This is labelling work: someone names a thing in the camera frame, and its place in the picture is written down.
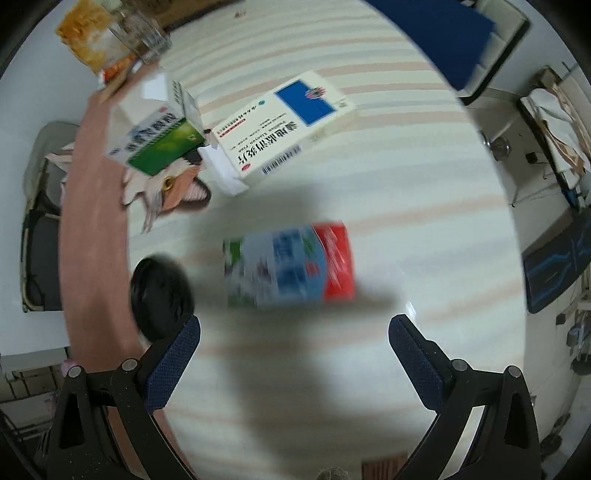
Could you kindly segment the blue red milk carton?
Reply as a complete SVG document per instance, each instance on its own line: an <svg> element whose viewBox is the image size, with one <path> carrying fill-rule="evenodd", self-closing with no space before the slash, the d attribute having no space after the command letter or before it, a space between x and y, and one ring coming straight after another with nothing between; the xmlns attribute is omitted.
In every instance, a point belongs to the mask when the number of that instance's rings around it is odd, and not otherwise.
<svg viewBox="0 0 591 480"><path fill-rule="evenodd" d="M222 252L230 306L266 308L356 296L353 254L342 223L228 238Z"/></svg>

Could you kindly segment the white blue medicine box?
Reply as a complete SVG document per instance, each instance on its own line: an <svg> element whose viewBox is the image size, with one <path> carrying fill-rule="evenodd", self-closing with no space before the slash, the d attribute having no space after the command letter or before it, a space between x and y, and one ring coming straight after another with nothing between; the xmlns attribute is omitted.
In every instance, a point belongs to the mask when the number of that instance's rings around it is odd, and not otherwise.
<svg viewBox="0 0 591 480"><path fill-rule="evenodd" d="M248 191L356 116L356 105L308 71L260 96L211 129L199 155L226 196Z"/></svg>

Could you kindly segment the black round lid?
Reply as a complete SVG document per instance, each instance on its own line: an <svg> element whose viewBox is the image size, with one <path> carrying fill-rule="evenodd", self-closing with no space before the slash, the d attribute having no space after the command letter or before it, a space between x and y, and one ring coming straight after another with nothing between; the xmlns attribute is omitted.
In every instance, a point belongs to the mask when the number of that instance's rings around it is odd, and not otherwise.
<svg viewBox="0 0 591 480"><path fill-rule="evenodd" d="M130 307L143 337L154 343L166 338L184 315L194 311L187 276L170 257L152 255L135 267L130 280Z"/></svg>

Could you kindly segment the black blue exercise bench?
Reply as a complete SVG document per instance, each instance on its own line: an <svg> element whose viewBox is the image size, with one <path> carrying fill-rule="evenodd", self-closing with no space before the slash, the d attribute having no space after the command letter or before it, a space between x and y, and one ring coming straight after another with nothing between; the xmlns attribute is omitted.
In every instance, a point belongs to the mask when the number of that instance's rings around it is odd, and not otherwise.
<svg viewBox="0 0 591 480"><path fill-rule="evenodd" d="M590 209L524 258L527 308L536 314L560 297L590 264Z"/></svg>

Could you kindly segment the cat shaped coaster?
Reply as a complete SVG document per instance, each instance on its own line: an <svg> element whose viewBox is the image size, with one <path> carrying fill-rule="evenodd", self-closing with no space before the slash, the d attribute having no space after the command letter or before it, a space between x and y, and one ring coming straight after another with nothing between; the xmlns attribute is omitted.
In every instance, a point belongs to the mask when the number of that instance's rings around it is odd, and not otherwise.
<svg viewBox="0 0 591 480"><path fill-rule="evenodd" d="M177 208L201 210L211 202L211 189L198 177L202 166L204 164L195 147L154 176L132 168L125 170L121 203L127 207L137 198L143 200L143 233L151 230L160 215Z"/></svg>

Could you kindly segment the metal dumbbell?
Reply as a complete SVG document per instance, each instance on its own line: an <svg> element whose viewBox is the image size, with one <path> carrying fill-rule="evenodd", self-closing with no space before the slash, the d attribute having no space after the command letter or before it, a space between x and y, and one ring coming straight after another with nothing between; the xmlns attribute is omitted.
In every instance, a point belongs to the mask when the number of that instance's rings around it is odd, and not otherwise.
<svg viewBox="0 0 591 480"><path fill-rule="evenodd" d="M483 130L480 131L480 135L483 144L497 162L504 162L509 158L512 152L512 147L507 138L504 136L498 136L491 140Z"/></svg>

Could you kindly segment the grey chair with cloth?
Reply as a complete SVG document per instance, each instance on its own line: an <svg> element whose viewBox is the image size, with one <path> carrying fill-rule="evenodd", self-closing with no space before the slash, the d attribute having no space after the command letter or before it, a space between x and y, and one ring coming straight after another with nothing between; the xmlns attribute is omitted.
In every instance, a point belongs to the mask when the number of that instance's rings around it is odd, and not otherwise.
<svg viewBox="0 0 591 480"><path fill-rule="evenodd" d="M66 121L52 121L41 128L23 176L23 193L27 201L44 191L54 205L60 206L59 183L69 168L78 129L77 124Z"/></svg>

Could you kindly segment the white chair with clothes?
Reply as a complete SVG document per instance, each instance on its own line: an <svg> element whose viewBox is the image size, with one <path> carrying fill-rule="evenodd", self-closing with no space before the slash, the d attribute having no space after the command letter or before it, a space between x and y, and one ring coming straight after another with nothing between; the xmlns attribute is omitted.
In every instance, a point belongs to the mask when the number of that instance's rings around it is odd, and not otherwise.
<svg viewBox="0 0 591 480"><path fill-rule="evenodd" d="M564 77L550 67L540 70L528 95L516 107L543 155L569 207L590 205L590 82L574 66Z"/></svg>

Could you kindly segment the blue cushion office chair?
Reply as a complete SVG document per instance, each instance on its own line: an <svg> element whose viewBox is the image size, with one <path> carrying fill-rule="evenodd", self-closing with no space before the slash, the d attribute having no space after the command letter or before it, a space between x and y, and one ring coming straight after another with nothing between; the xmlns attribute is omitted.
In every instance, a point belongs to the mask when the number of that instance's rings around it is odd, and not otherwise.
<svg viewBox="0 0 591 480"><path fill-rule="evenodd" d="M465 105L489 86L531 22L509 1L370 1L431 60Z"/></svg>

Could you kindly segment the clear glass bottle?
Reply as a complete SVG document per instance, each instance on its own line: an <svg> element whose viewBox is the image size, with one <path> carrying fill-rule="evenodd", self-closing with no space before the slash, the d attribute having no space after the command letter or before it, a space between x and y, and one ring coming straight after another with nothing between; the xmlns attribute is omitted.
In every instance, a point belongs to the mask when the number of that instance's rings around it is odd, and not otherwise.
<svg viewBox="0 0 591 480"><path fill-rule="evenodd" d="M171 48L171 40L159 24L134 1L111 1L109 30L144 64L158 60Z"/></svg>

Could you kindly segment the yellow snack bag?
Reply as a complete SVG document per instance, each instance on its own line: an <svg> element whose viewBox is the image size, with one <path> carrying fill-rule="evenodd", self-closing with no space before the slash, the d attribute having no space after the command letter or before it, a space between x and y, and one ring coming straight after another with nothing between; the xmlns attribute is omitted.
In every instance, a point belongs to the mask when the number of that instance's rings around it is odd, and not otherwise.
<svg viewBox="0 0 591 480"><path fill-rule="evenodd" d="M65 14L55 34L74 57L106 81L137 59L136 54L114 33L115 11L102 1L80 0Z"/></svg>

